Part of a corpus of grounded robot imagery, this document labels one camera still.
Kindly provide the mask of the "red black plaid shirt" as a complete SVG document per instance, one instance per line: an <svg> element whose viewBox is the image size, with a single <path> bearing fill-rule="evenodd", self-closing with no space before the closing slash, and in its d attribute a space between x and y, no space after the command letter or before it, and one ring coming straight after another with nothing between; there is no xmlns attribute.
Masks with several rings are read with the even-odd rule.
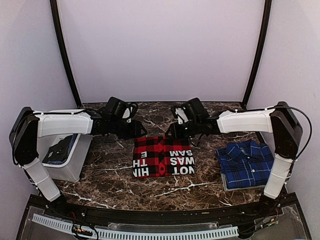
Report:
<svg viewBox="0 0 320 240"><path fill-rule="evenodd" d="M195 172L195 158L188 139L156 136L134 140L134 178L184 176L193 175Z"/></svg>

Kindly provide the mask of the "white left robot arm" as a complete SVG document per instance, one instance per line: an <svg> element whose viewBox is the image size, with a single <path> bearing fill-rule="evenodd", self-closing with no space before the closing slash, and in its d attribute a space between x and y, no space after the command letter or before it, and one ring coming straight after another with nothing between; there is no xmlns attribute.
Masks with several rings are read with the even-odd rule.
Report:
<svg viewBox="0 0 320 240"><path fill-rule="evenodd" d="M111 97L98 110L62 109L49 112L24 107L10 134L13 162L22 167L51 210L60 218L71 213L55 180L78 182L94 136L119 140L143 137L147 130L135 120L136 103Z"/></svg>

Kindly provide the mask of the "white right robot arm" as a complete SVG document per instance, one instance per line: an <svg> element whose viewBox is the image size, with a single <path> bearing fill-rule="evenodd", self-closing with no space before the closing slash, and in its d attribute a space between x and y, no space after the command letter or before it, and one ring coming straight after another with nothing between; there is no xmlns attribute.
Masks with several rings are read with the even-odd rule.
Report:
<svg viewBox="0 0 320 240"><path fill-rule="evenodd" d="M302 114L309 122L309 116L302 110L289 106L285 101L276 105L241 110L224 110L209 114L199 98L190 99L180 105L173 105L171 113L175 122L170 124L165 136L173 139L189 139L197 135L226 135L236 132L256 133L265 143L263 134L273 137L274 163L265 184L266 198L255 205L255 213L266 217L275 208L272 199L279 197L283 186L292 176L295 162L310 143L308 137L301 147L303 127L295 112Z"/></svg>

